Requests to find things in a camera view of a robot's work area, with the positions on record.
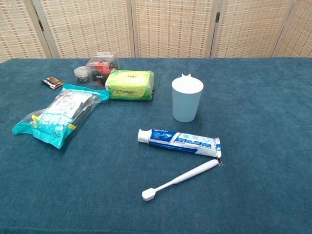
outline small box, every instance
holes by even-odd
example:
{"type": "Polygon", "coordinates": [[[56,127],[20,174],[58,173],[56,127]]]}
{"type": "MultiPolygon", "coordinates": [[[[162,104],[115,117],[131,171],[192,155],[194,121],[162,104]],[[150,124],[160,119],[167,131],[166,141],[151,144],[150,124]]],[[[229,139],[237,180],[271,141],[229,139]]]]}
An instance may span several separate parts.
{"type": "Polygon", "coordinates": [[[119,63],[115,53],[97,52],[97,54],[87,62],[86,67],[92,85],[104,86],[111,71],[119,70],[119,63]]]}

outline toothpaste cap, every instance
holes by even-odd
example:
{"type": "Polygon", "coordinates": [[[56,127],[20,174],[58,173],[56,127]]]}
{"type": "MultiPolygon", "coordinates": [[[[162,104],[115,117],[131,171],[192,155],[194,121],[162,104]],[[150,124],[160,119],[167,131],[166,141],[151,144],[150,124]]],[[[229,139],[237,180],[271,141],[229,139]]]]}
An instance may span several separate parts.
{"type": "Polygon", "coordinates": [[[138,134],[137,134],[137,140],[139,142],[148,143],[150,136],[151,136],[151,130],[143,131],[139,129],[138,134]]]}

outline blue table cover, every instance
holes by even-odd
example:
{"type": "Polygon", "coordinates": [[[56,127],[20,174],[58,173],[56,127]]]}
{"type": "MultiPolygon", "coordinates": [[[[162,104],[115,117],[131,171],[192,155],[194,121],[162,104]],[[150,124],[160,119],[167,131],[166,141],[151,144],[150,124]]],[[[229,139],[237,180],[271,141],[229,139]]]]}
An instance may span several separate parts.
{"type": "Polygon", "coordinates": [[[121,58],[155,74],[151,101],[108,100],[58,150],[11,130],[88,59],[0,64],[0,233],[312,233],[312,58],[121,58]],[[172,117],[173,79],[204,83],[197,116],[172,117]],[[158,192],[212,157],[137,141],[139,128],[220,137],[224,166],[158,192]]]}

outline plastic bag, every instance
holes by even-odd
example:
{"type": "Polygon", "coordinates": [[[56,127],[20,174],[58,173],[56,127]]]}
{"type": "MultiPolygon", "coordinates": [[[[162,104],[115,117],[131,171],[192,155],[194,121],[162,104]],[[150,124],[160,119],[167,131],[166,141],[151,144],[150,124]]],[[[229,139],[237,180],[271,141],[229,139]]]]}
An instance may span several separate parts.
{"type": "Polygon", "coordinates": [[[28,114],[14,126],[13,134],[32,134],[58,149],[64,139],[83,121],[94,107],[109,98],[106,90],[63,84],[63,90],[46,109],[28,114]]]}
{"type": "Polygon", "coordinates": [[[112,71],[105,88],[111,99],[151,100],[154,73],[149,71],[112,71]]]}

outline wicker screen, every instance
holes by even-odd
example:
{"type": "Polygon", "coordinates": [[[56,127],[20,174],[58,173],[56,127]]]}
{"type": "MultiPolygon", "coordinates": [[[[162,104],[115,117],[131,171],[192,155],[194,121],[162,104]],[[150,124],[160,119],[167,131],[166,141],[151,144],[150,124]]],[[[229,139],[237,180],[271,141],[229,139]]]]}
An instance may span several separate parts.
{"type": "Polygon", "coordinates": [[[227,0],[216,57],[270,57],[292,0],[227,0]]]}
{"type": "Polygon", "coordinates": [[[98,51],[131,57],[125,0],[40,0],[61,58],[89,58],[98,51]]]}
{"type": "Polygon", "coordinates": [[[212,0],[133,2],[138,57],[209,56],[212,0]]]}
{"type": "Polygon", "coordinates": [[[284,37],[276,49],[279,57],[312,57],[312,1],[299,0],[284,37]]]}
{"type": "Polygon", "coordinates": [[[23,0],[0,0],[0,62],[46,58],[23,0]]]}

